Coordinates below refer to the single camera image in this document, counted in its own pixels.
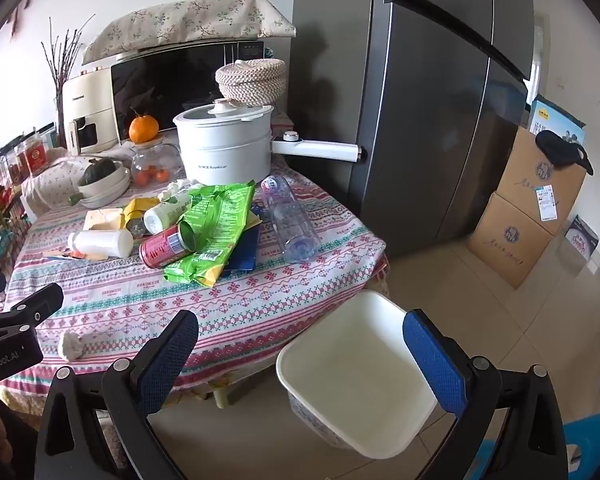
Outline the cardboard box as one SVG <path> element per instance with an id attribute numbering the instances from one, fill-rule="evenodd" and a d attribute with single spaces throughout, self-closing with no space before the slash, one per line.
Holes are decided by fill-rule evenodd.
<path id="1" fill-rule="evenodd" d="M 536 136 L 519 127 L 498 184 L 507 200 L 552 235 L 567 221 L 586 171 L 579 165 L 554 167 L 536 146 Z"/>
<path id="2" fill-rule="evenodd" d="M 493 193 L 467 248 L 513 288 L 527 278 L 553 237 Z"/>

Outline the red drink can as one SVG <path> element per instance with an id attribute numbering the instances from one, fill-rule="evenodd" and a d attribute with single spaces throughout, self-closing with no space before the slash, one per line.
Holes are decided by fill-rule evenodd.
<path id="1" fill-rule="evenodd" d="M 148 268 L 158 269 L 192 254 L 196 244 L 194 230 L 186 222 L 180 222 L 148 237 L 140 244 L 138 253 Z"/>

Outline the clear plastic water bottle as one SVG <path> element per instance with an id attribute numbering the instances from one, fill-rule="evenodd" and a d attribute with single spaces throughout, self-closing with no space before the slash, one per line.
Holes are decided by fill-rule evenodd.
<path id="1" fill-rule="evenodd" d="M 284 259 L 289 263 L 311 261 L 320 249 L 320 238 L 286 179 L 270 174 L 260 187 Z"/>

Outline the blue plastic stool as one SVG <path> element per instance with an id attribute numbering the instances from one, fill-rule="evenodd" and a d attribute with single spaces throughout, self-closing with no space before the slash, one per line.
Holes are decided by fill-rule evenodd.
<path id="1" fill-rule="evenodd" d="M 564 426 L 566 443 L 580 450 L 579 461 L 572 456 L 569 479 L 600 479 L 600 413 Z"/>

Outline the black and cream microwave oven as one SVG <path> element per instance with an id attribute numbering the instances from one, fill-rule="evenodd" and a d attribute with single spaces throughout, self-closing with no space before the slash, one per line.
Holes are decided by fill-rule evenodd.
<path id="1" fill-rule="evenodd" d="M 258 40 L 209 42 L 145 49 L 87 70 L 62 89 L 67 148 L 73 155 L 109 150 L 129 139 L 138 115 L 155 118 L 161 131 L 172 129 L 183 110 L 219 99 L 216 70 L 264 57 Z"/>

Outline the orange fruit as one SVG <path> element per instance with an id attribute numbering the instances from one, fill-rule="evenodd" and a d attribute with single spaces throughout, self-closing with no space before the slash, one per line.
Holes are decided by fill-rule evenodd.
<path id="1" fill-rule="evenodd" d="M 133 110 L 134 118 L 129 125 L 129 139 L 135 144 L 144 144 L 155 139 L 159 133 L 159 123 L 148 114 L 141 115 Z"/>

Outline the green snack bag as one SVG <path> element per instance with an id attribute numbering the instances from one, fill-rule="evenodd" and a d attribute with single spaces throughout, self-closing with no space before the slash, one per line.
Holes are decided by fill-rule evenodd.
<path id="1" fill-rule="evenodd" d="M 196 250 L 168 264 L 163 274 L 172 283 L 213 287 L 246 228 L 256 182 L 197 185 L 181 215 L 196 234 Z"/>

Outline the red jars on shelf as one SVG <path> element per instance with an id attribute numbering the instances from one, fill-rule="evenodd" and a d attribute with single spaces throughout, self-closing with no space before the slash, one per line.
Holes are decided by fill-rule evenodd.
<path id="1" fill-rule="evenodd" d="M 6 170 L 13 185 L 42 174 L 49 166 L 46 145 L 36 130 L 20 134 L 0 148 L 0 168 Z"/>

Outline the white patterned cloth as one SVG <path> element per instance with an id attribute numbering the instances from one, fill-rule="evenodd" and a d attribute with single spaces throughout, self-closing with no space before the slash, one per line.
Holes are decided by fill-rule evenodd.
<path id="1" fill-rule="evenodd" d="M 65 207 L 69 197 L 78 192 L 78 181 L 90 162 L 85 157 L 64 156 L 21 187 L 24 209 L 33 219 L 46 212 Z"/>

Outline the white bowl with vegetable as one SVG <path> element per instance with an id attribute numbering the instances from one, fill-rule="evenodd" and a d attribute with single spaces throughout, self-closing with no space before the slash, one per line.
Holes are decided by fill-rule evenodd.
<path id="1" fill-rule="evenodd" d="M 122 162 L 109 158 L 91 159 L 68 202 L 71 206 L 99 209 L 121 197 L 130 183 L 131 171 Z"/>

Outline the upper cardboard box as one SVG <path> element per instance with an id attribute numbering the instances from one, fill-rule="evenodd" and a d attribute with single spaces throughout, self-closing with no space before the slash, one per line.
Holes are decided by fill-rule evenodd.
<path id="1" fill-rule="evenodd" d="M 519 127 L 498 184 L 507 200 L 552 235 L 567 221 L 586 171 L 579 165 L 554 167 L 536 146 L 536 136 Z"/>

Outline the white tissue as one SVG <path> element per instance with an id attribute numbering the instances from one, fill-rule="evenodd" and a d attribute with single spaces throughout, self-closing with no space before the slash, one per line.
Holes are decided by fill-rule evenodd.
<path id="1" fill-rule="evenodd" d="M 65 362 L 76 362 L 83 356 L 84 344 L 79 335 L 65 332 L 59 337 L 57 351 Z"/>

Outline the dark blue cookie package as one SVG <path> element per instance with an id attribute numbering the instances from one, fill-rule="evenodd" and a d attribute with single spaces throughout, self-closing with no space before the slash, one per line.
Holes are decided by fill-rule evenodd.
<path id="1" fill-rule="evenodd" d="M 222 278 L 226 278 L 234 272 L 250 272 L 254 269 L 257 262 L 259 231 L 260 226 L 253 226 L 242 232 L 242 236 L 224 266 Z"/>

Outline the blue white carton box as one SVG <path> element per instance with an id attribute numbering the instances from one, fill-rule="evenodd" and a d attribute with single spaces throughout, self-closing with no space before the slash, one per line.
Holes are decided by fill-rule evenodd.
<path id="1" fill-rule="evenodd" d="M 538 134 L 550 130 L 570 143 L 584 144 L 585 123 L 560 106 L 538 94 L 532 105 L 529 131 Z"/>

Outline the white plastic trash bin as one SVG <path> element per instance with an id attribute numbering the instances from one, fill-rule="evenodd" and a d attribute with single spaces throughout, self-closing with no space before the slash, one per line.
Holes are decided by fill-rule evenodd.
<path id="1" fill-rule="evenodd" d="M 350 448 L 372 460 L 402 453 L 437 399 L 403 339 L 406 312 L 363 290 L 294 338 L 280 383 Z"/>

